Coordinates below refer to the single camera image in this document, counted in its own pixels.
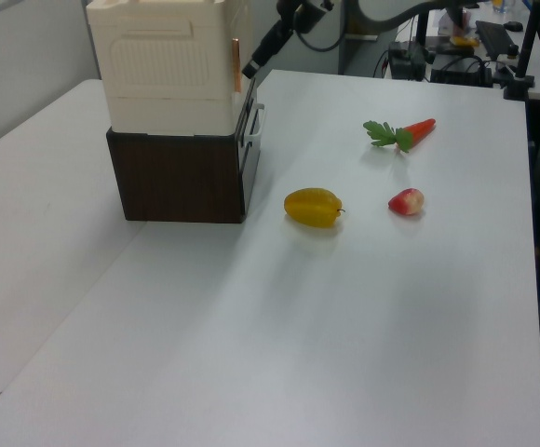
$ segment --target metal handle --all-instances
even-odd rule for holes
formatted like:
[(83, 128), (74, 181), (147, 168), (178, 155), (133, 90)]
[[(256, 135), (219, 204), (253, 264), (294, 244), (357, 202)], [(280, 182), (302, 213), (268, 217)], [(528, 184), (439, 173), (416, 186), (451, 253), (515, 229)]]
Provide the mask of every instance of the metal handle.
[(245, 143), (250, 142), (251, 144), (259, 144), (260, 139), (262, 138), (263, 125), (266, 122), (266, 106), (264, 104), (259, 104), (258, 102), (256, 102), (251, 106), (251, 111), (257, 112), (260, 120), (260, 126), (258, 127), (257, 132), (245, 135), (243, 137), (243, 140)]

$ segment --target box handle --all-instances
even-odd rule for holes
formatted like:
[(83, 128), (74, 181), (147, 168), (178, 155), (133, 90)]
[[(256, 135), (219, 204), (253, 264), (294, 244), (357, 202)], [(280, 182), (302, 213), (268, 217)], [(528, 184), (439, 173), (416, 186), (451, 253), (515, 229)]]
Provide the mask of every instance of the box handle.
[(176, 17), (119, 17), (117, 26), (123, 34), (144, 34), (146, 36), (155, 33), (167, 33), (177, 36), (191, 36), (191, 22), (186, 18)]
[(252, 145), (255, 145), (259, 144), (260, 140), (262, 139), (263, 125), (266, 122), (266, 106), (264, 104), (259, 104), (258, 102), (256, 102), (251, 106), (251, 111), (258, 114), (258, 117), (260, 119), (260, 126), (258, 127), (257, 132), (245, 135), (243, 140), (245, 141), (245, 143), (250, 142)]

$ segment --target plastic vegetable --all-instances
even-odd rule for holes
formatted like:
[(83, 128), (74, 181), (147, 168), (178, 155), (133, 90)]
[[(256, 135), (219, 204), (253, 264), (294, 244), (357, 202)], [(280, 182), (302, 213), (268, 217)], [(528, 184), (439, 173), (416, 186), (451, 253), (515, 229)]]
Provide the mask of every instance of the plastic vegetable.
[(404, 216), (410, 216), (421, 211), (425, 198), (418, 189), (409, 188), (401, 191), (390, 199), (388, 207)]
[(388, 144), (396, 143), (402, 152), (409, 152), (409, 150), (425, 138), (435, 126), (436, 120), (433, 118), (396, 130), (391, 128), (388, 123), (384, 123), (383, 125), (376, 121), (363, 123), (363, 127), (367, 130), (367, 134), (373, 139), (371, 144), (374, 146), (386, 146)]
[(322, 188), (305, 188), (285, 198), (285, 211), (300, 224), (330, 228), (341, 215), (343, 202)]

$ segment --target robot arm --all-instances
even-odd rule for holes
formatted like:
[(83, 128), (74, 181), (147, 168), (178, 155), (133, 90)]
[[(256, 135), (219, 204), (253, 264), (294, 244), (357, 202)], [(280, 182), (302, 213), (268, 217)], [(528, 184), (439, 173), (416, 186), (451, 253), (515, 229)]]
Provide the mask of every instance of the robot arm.
[[(475, 0), (397, 0), (396, 2), (343, 0), (343, 2), (346, 6), (346, 14), (350, 13), (360, 23), (381, 32), (394, 29), (413, 16), (431, 9), (448, 8), (453, 20), (456, 17), (460, 18), (460, 15), (453, 12), (463, 5), (475, 3)], [(277, 11), (280, 20), (274, 24), (253, 52), (251, 61), (243, 69), (243, 75), (252, 78), (272, 56), (284, 47), (294, 31), (301, 34), (309, 33), (324, 16), (325, 10), (331, 9), (330, 0), (323, 0), (321, 7), (312, 5), (309, 0), (278, 0)]]

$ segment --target black stand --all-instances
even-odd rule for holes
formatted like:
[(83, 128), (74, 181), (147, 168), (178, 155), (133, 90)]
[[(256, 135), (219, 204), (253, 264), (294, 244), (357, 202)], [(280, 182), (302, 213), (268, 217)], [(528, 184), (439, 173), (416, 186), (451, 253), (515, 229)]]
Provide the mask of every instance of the black stand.
[(409, 45), (400, 42), (391, 42), (388, 46), (388, 61), (392, 79), (406, 79), (422, 82), (425, 77), (425, 64), (433, 62), (433, 55), (425, 50), (425, 35), (429, 13), (419, 14), (417, 21), (417, 34), (415, 40)]
[(508, 81), (504, 89), (504, 99), (511, 101), (526, 101), (528, 99), (528, 90), (534, 86), (534, 78), (527, 76), (527, 67), (531, 58), (534, 39), (537, 37), (537, 28), (540, 21), (540, 0), (533, 1), (531, 15), (527, 22), (527, 29), (524, 32), (522, 49), (520, 50), (519, 66), (516, 69), (514, 78)]

